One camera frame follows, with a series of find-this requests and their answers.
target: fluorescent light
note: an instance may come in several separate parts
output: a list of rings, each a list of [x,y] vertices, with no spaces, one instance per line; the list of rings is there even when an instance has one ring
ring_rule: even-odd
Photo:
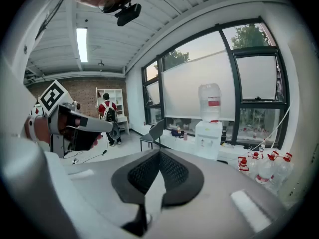
[[[76,38],[78,40],[78,49],[81,62],[88,62],[88,54],[86,51],[86,28],[76,29]]]

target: backpack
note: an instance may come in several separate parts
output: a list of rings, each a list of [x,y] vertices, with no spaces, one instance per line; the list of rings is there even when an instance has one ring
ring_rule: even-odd
[[[105,108],[103,120],[108,122],[115,122],[115,110],[113,109],[112,104],[113,102],[109,101],[109,106],[107,106],[105,102],[102,102],[102,105]]]

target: white blind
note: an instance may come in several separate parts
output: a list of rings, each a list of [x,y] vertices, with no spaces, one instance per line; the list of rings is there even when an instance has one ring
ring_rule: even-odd
[[[160,103],[160,89],[159,89],[159,82],[154,82],[146,86],[149,96],[153,101],[153,105],[157,105]]]
[[[277,68],[275,56],[237,59],[243,99],[275,99]]]
[[[226,51],[192,60],[163,73],[165,116],[200,119],[198,87],[217,83],[221,90],[220,120],[235,120],[235,88]]]

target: black mesh pad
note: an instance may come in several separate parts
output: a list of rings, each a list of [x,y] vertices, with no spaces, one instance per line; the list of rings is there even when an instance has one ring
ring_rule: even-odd
[[[204,184],[204,176],[197,166],[162,149],[119,168],[112,176],[112,186],[123,202],[143,205],[144,195],[159,171],[166,188],[162,207],[191,201]]]
[[[160,167],[160,155],[155,154],[128,173],[129,182],[144,195],[150,189]]]
[[[181,185],[188,178],[188,169],[164,153],[160,154],[159,168],[164,178],[166,191]]]

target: window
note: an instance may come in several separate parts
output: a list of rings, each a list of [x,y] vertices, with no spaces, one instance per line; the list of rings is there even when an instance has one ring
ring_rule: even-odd
[[[274,100],[277,88],[275,56],[237,58],[243,99]]]
[[[196,125],[202,121],[201,119],[184,119],[184,118],[166,118],[167,127],[170,129],[177,129],[177,126],[181,130],[187,133],[194,134]]]
[[[158,70],[157,70],[157,62],[154,62],[153,64],[149,65],[146,68],[146,80],[149,81],[153,78],[155,78],[158,75]]]
[[[146,86],[147,93],[149,96],[148,105],[158,105],[160,104],[160,90],[159,82],[156,81]]]
[[[175,51],[179,52],[179,56],[185,57],[187,54],[191,59],[180,64],[174,63],[173,67],[171,63],[167,69],[167,57],[172,53],[164,57],[162,88],[167,127],[176,128],[179,124],[184,130],[195,132],[196,124],[201,121],[198,87],[209,83],[218,83],[222,92],[220,120],[234,120],[234,80],[219,32],[190,41]]]
[[[233,137],[234,121],[223,120],[223,128],[226,127],[226,141],[231,141]]]
[[[156,124],[163,119],[160,107],[159,79],[161,78],[158,74],[157,61],[142,68],[145,122],[147,124]]]
[[[223,29],[231,49],[272,46],[261,24],[248,24]]]
[[[285,65],[261,18],[216,25],[174,45],[142,70],[146,121],[195,135],[201,121],[198,87],[221,89],[219,120],[232,145],[281,148],[289,107]]]
[[[164,56],[165,70],[193,61],[199,58],[210,56],[219,51],[225,50],[225,45],[218,32],[210,33],[198,39],[190,41]]]
[[[278,126],[283,112],[278,109],[240,109],[240,123],[237,141],[245,143],[262,142]],[[267,143],[276,141],[276,132]]]
[[[160,108],[148,109],[149,124],[156,124],[161,120]]]

